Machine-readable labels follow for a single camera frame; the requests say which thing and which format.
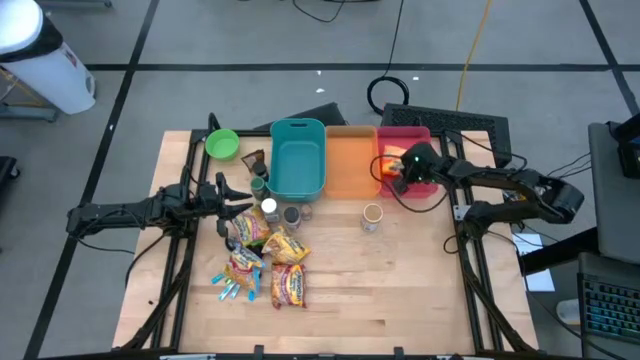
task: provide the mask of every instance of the teal plastic container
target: teal plastic container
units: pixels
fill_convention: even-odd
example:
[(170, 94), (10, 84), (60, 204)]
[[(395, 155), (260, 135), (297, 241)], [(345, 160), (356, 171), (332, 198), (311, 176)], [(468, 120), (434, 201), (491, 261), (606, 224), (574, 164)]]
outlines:
[(271, 174), (267, 187), (278, 199), (311, 202), (326, 181), (327, 136), (315, 119), (282, 119), (271, 125)]

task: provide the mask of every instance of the white paper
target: white paper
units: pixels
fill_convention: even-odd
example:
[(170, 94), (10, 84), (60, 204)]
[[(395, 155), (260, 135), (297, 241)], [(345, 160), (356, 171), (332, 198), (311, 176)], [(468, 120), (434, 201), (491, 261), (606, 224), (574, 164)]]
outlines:
[[(542, 245), (542, 240), (538, 234), (513, 234), (513, 241), (518, 247), (518, 254), (520, 256), (528, 254), (532, 251), (541, 249), (541, 246), (533, 246), (522, 241), (520, 238), (527, 240), (531, 244)], [(556, 288), (553, 286), (553, 279), (551, 279), (551, 271), (549, 269), (540, 271), (535, 274), (527, 276), (527, 282), (529, 283), (529, 291), (538, 292), (553, 292)]]

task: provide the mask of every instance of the chip bag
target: chip bag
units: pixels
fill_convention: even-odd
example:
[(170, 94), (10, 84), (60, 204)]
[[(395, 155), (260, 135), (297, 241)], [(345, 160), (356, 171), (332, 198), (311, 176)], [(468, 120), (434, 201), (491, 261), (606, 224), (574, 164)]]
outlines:
[(258, 255), (244, 247), (237, 247), (231, 252), (229, 261), (224, 266), (224, 275), (248, 290), (259, 290), (259, 271), (265, 264)]
[(273, 265), (271, 275), (271, 304), (276, 309), (292, 305), (306, 308), (304, 302), (304, 265)]
[(271, 236), (271, 229), (264, 218), (260, 205), (254, 205), (245, 210), (231, 220), (231, 223), (243, 246), (261, 245)]
[(262, 248), (263, 254), (271, 254), (274, 264), (294, 265), (307, 256), (311, 249), (287, 234), (282, 226), (273, 233)]
[(382, 157), (382, 174), (390, 176), (400, 175), (400, 170), (402, 169), (402, 161), (399, 157), (402, 156), (406, 151), (407, 149), (400, 146), (385, 145), (384, 155), (393, 155), (398, 157)]

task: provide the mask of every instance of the orange bin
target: orange bin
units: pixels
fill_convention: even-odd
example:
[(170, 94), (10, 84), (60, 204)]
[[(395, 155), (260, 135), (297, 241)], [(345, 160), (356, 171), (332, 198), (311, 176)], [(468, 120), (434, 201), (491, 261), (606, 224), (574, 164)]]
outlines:
[[(327, 182), (324, 192), (331, 198), (370, 199), (381, 184), (371, 177), (369, 167), (378, 156), (374, 126), (327, 126)], [(380, 179), (380, 164), (373, 166)]]

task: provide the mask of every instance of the wooden tabletop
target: wooden tabletop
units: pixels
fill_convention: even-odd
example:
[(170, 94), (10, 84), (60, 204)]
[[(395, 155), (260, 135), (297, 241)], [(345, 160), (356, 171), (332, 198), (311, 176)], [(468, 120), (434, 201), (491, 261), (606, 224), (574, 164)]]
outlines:
[[(465, 134), (490, 146), (485, 132)], [(160, 186), (179, 182), (189, 136), (186, 131), (164, 134), (152, 194)], [(251, 176), (240, 157), (264, 149), (269, 164), (271, 138), (243, 137), (240, 145), (236, 160), (223, 163), (212, 159), (208, 178), (213, 179), (216, 172), (222, 171), (229, 186), (250, 192)], [(436, 139), (434, 148), (440, 149)], [(490, 152), (467, 141), (464, 149), (474, 164), (494, 166)], [(414, 208), (426, 208), (443, 194), (440, 187), (430, 198), (408, 203)], [(502, 202), (500, 190), (474, 188), (473, 194), (476, 200)], [(382, 206), (384, 218), (376, 232), (364, 233), (360, 217), (364, 206), (371, 202)], [(416, 355), (474, 352), (458, 257), (442, 249), (444, 240), (454, 233), (448, 200), (426, 214), (411, 213), (394, 199), (380, 197), (322, 197), (312, 206), (313, 219), (303, 222), (295, 234), (312, 250), (303, 261), (307, 269), (306, 309), (272, 307), (269, 270), (263, 276), (261, 296), (254, 303), (247, 300), (246, 291), (241, 291), (235, 300), (219, 301), (223, 285), (211, 285), (211, 278), (221, 272), (229, 252), (216, 233), (216, 218), (200, 221), (181, 352), (248, 353), (257, 344), (264, 345), (267, 353), (390, 354), (394, 346)], [(491, 230), (511, 238), (505, 224), (495, 224)], [(142, 231), (136, 252), (159, 235), (159, 229)], [(455, 241), (448, 245), (449, 250), (455, 249)], [(114, 346), (128, 341), (157, 303), (168, 247), (169, 240), (162, 241), (133, 269)], [(488, 234), (484, 248), (496, 304), (525, 341), (537, 347), (513, 245)], [(490, 348), (487, 317), (479, 301), (478, 307), (485, 347)], [(164, 345), (169, 343), (173, 316), (174, 307), (168, 311)]]

